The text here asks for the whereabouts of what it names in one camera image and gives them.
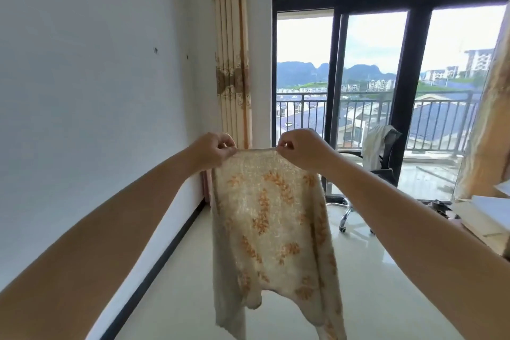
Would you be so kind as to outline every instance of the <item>curtain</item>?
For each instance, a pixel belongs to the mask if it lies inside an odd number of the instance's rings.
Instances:
[[[252,147],[252,104],[248,68],[246,0],[214,0],[216,84],[222,130],[239,148]]]
[[[494,188],[509,177],[510,8],[507,6],[477,120],[462,161],[455,199],[473,195],[505,197]]]

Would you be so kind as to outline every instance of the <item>floor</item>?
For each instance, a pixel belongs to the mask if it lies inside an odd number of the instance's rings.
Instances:
[[[361,217],[338,231],[343,208],[328,208],[349,340],[462,340],[451,324],[411,284]],[[214,324],[211,217],[204,210],[170,257],[117,340],[232,337]],[[262,306],[247,311],[247,338],[316,339],[315,329],[289,300],[264,292]]]
[[[415,199],[450,201],[457,179],[458,168],[440,163],[413,163],[404,161],[398,188]],[[333,195],[342,192],[333,185]]]

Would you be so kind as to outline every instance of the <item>mountain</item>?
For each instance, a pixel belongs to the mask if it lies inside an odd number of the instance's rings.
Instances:
[[[323,63],[315,68],[313,63],[278,62],[277,87],[304,85],[307,83],[327,82],[329,64]],[[393,73],[382,73],[376,65],[354,65],[348,69],[344,67],[342,82],[362,82],[372,79],[395,79]]]

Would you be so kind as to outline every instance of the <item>sky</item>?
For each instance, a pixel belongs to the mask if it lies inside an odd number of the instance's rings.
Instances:
[[[422,71],[465,63],[465,50],[494,48],[505,6],[438,9],[432,12]],[[377,65],[396,73],[405,29],[406,12],[349,17],[345,67]],[[280,19],[277,61],[329,62],[332,16]]]

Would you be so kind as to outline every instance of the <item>black baseboard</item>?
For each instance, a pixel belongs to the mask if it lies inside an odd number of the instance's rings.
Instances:
[[[202,199],[198,207],[195,208],[193,214],[191,214],[186,223],[184,223],[184,226],[179,230],[175,238],[168,245],[168,247],[163,252],[161,257],[157,260],[156,264],[152,267],[152,269],[150,269],[149,273],[145,276],[140,286],[138,286],[137,290],[133,293],[131,298],[124,305],[122,310],[110,324],[110,326],[105,331],[103,336],[101,336],[101,340],[113,340],[118,335],[118,333],[124,326],[125,322],[128,320],[129,316],[131,316],[131,313],[135,310],[138,303],[142,300],[142,297],[144,296],[145,292],[147,292],[152,282],[156,279],[159,272],[166,264],[166,261],[168,261],[170,255],[172,255],[175,248],[181,242],[184,235],[188,232],[189,228],[191,227],[197,216],[200,214],[200,212],[203,210],[205,205],[206,201]]]

